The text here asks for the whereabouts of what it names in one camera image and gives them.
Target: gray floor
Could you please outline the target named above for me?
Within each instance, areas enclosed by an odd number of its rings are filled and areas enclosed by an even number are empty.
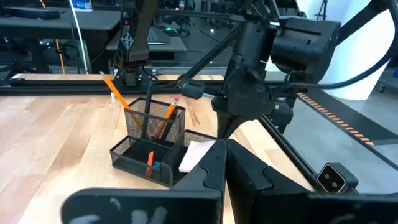
[[[358,178],[360,192],[398,192],[398,171],[301,101],[285,137],[316,171],[327,162],[340,162]]]
[[[279,72],[267,73],[267,80],[283,77]],[[373,91],[366,101],[341,101],[398,134],[398,96]],[[358,178],[357,189],[361,193],[398,192],[398,171],[300,100],[294,106],[294,117],[284,136],[316,171],[327,162],[340,162]],[[398,145],[374,148],[398,164]]]

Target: white paper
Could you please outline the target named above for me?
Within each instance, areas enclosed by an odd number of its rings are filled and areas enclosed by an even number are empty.
[[[207,142],[195,142],[191,141],[187,153],[185,154],[182,162],[180,164],[179,170],[180,172],[189,173],[202,159],[203,156],[209,151],[212,145],[216,142],[207,141]]]

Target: desk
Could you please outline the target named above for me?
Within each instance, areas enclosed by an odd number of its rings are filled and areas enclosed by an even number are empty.
[[[24,39],[72,39],[72,12],[69,8],[48,7],[64,12],[60,19],[36,20],[18,17],[0,18],[0,37]],[[109,40],[117,33],[120,13],[114,11],[76,12],[81,35],[86,41],[91,60],[101,54]],[[108,59],[102,55],[92,64],[93,73],[109,71]]]
[[[20,78],[100,79],[99,75],[21,75]],[[160,76],[175,79],[175,76]],[[219,76],[199,75],[202,79]],[[171,95],[155,95],[170,101]],[[216,135],[210,99],[181,97],[185,127]],[[124,111],[110,96],[0,97],[1,223],[60,223],[62,202],[88,187],[165,189],[114,169],[109,150],[126,135]],[[232,135],[244,147],[287,177],[311,189],[289,158],[258,121]],[[233,223],[228,194],[224,223]]]
[[[127,33],[129,26],[123,26],[123,35]],[[120,41],[120,30],[118,33],[112,38],[112,40],[107,44],[106,51],[109,55],[108,58],[112,58],[116,50],[118,49]],[[185,52],[187,48],[185,44],[182,42],[181,37],[170,37],[170,44],[160,45],[160,44],[149,44],[149,60],[158,60],[162,58],[162,60],[174,60],[174,52]],[[158,52],[170,52],[172,53],[172,58],[169,58],[166,54],[161,54],[160,57],[156,56]]]

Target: blue clip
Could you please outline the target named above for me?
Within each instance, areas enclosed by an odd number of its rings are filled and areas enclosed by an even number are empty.
[[[155,164],[154,164],[154,167],[156,167],[156,168],[160,168],[160,166],[162,165],[162,163],[161,162],[159,162],[159,161],[155,161]]]

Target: black mesh pencil holder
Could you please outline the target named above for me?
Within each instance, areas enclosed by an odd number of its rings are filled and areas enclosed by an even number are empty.
[[[174,144],[170,152],[166,155],[165,159],[163,160],[163,163],[167,164],[167,167],[171,169],[172,173],[171,179],[173,185],[175,185],[178,181],[184,178],[185,175],[187,174],[184,172],[180,172],[178,168],[180,167],[182,159],[187,153],[188,146],[191,143],[191,141],[207,142],[212,140],[216,140],[216,138],[213,136],[209,136],[191,130],[185,130],[185,132],[180,135],[177,142]]]
[[[151,100],[149,114],[145,105],[145,98],[138,98],[129,104],[130,110],[124,109],[128,135],[172,147],[185,129],[185,108],[176,106],[170,119],[165,119],[169,103]]]
[[[113,167],[137,175],[158,184],[170,187],[173,184],[171,167],[162,161],[170,148],[160,144],[126,136],[111,149]],[[148,165],[153,152],[154,164]]]
[[[168,103],[151,100],[147,114],[145,98],[129,106],[130,110],[124,109],[128,135],[111,149],[113,167],[173,186],[172,169],[164,159],[184,132],[185,108],[176,106],[170,119],[165,119]]]

